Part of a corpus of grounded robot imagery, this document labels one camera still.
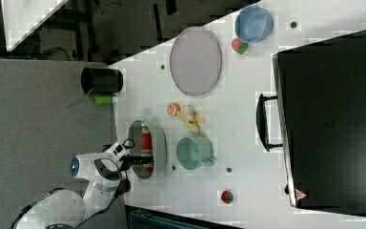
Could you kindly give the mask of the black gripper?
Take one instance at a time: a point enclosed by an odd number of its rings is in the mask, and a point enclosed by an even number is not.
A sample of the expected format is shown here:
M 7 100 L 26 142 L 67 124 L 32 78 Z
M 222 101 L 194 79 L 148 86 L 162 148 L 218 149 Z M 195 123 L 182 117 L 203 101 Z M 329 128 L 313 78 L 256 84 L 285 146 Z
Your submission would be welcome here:
M 120 158 L 121 171 L 128 171 L 133 165 L 147 165 L 153 164 L 153 157 L 152 156 L 122 156 Z

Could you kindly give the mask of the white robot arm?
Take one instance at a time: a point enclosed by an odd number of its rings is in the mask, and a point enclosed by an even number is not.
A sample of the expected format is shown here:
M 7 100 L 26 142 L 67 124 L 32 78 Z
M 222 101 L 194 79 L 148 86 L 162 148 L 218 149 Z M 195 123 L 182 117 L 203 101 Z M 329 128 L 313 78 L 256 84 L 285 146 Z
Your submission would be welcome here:
M 35 198 L 10 229 L 77 229 L 131 190 L 127 171 L 132 166 L 153 163 L 153 156 L 133 156 L 118 142 L 99 153 L 74 156 L 70 173 L 81 186 L 54 188 Z

